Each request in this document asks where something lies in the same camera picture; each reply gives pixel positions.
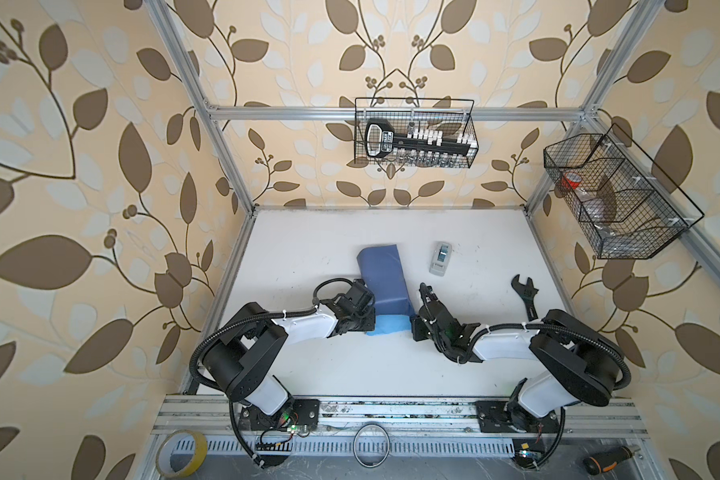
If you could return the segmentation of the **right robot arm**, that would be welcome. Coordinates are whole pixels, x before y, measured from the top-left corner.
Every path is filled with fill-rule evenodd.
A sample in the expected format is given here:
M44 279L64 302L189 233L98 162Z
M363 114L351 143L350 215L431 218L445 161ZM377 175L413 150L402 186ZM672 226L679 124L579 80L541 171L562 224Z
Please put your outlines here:
M536 360L544 371L523 378L490 421L517 432L543 427L549 415L584 403L605 407L612 394L630 385L624 351L560 309L540 320L482 326L460 323L431 286L419 287L422 307L412 324L416 341L430 339L458 365L495 359Z

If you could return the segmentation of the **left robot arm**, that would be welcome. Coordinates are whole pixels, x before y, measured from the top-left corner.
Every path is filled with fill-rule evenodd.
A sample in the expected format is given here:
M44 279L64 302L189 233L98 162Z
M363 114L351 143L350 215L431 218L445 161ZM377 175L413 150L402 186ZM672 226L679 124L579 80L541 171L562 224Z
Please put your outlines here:
M253 406L281 424L291 415L293 397L270 369L283 347L374 327L375 297L364 281L332 278L313 290L312 304L304 310L245 304L196 347L189 373L230 402Z

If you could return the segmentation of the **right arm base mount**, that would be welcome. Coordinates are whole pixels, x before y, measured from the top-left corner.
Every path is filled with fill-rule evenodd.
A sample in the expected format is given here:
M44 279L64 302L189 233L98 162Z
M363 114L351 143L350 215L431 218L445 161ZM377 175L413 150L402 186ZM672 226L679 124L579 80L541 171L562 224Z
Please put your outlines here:
M480 400L475 402L476 418L481 433L490 434L552 434L560 430L558 416L550 413L536 418L522 408L509 408L507 401Z

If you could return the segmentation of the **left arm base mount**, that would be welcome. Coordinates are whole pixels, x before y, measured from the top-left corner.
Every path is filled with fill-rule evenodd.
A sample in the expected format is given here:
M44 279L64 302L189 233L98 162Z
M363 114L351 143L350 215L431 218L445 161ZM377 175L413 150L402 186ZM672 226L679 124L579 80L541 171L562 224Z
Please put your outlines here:
M243 405L241 418L244 429L251 431L295 430L314 431L319 422L321 402L316 398L289 398L274 414L267 415L254 405Z

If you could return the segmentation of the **blue wrapping paper sheet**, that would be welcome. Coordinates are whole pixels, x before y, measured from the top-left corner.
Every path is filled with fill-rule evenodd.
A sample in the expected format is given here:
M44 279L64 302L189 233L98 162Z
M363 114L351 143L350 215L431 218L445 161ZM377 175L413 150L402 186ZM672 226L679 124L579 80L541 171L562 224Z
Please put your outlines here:
M375 327L367 335L409 331L415 312L397 246L366 247L357 261L361 277L375 297Z

